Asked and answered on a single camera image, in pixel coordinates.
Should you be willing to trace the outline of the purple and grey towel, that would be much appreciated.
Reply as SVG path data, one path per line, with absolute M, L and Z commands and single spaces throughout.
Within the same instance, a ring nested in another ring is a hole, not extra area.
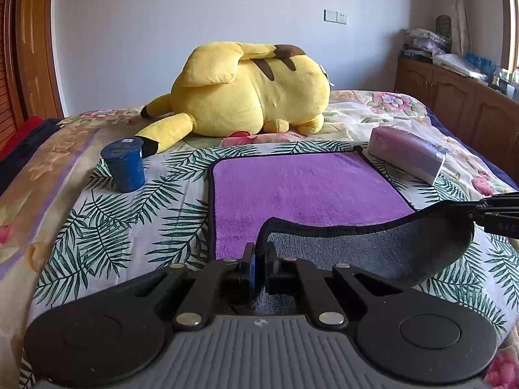
M 273 245 L 319 270 L 345 263 L 414 286 L 458 260 L 475 234 L 447 201 L 414 209 L 356 150 L 227 158 L 208 176 L 215 259 Z

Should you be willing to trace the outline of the wooden side cabinet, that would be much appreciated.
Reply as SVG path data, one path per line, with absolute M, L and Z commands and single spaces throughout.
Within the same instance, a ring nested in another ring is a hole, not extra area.
M 394 91 L 419 99 L 463 143 L 518 180 L 518 102 L 434 64 L 398 58 Z

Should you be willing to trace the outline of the palm leaf print cloth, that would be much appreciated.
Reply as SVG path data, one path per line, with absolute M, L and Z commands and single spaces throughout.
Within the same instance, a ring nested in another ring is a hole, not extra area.
M 293 141 L 105 150 L 33 296 L 23 388 L 481 388 L 518 196 Z

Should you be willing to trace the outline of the blue plastic cup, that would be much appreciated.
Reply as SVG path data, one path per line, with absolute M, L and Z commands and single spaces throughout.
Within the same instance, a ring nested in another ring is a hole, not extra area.
M 142 166 L 142 139 L 125 138 L 106 145 L 100 156 L 105 161 L 120 192 L 134 192 L 146 180 Z

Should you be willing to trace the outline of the clutter pile on cabinet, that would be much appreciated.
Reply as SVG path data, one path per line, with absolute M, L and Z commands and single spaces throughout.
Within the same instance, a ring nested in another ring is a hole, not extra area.
M 518 101 L 518 74 L 498 67 L 493 61 L 474 53 L 458 55 L 453 52 L 452 46 L 451 17 L 441 15 L 435 20 L 435 32 L 423 28 L 406 30 L 401 54 L 486 83 L 492 89 Z

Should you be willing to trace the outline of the yellow Pikachu plush toy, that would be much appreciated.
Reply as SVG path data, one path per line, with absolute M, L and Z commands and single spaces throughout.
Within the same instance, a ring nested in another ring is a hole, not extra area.
M 324 125 L 331 83 L 300 47 L 214 41 L 196 47 L 169 93 L 141 115 L 142 156 L 162 153 L 190 133 L 315 135 Z

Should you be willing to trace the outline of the floral bed blanket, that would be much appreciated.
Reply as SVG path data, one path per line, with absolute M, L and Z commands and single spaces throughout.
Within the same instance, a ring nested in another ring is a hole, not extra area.
M 425 104 L 404 94 L 337 90 L 317 135 L 295 132 L 229 138 L 186 137 L 144 163 L 147 182 L 115 190 L 102 148 L 144 126 L 137 109 L 85 112 L 34 153 L 1 195 L 1 385 L 35 382 L 23 356 L 29 321 L 54 306 L 170 264 L 209 260 L 209 166 L 227 157 L 345 152 L 390 125 L 444 147 L 433 185 L 385 162 L 377 168 L 417 209 L 477 200 L 517 184 L 445 129 Z

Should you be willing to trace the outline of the floral window curtain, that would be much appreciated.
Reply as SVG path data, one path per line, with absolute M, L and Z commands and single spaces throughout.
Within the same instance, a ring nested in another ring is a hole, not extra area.
M 452 51 L 463 56 L 471 51 L 471 36 L 465 0 L 450 0 Z

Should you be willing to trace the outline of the red and dark blanket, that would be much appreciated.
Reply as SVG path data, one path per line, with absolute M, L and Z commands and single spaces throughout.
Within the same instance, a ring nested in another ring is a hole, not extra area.
M 5 192 L 37 149 L 60 130 L 60 121 L 56 118 L 43 120 L 32 116 L 7 141 L 1 149 L 1 193 Z

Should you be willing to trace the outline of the wooden wardrobe door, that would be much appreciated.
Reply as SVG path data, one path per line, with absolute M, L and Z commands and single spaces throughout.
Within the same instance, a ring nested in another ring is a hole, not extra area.
M 1 0 L 2 146 L 32 116 L 64 116 L 51 20 L 51 0 Z

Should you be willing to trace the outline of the white wall switch socket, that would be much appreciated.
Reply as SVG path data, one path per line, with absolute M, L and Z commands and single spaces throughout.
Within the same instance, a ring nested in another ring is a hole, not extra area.
M 348 24 L 348 17 L 345 13 L 340 11 L 325 9 L 324 20 L 325 22 L 336 23 L 345 26 Z

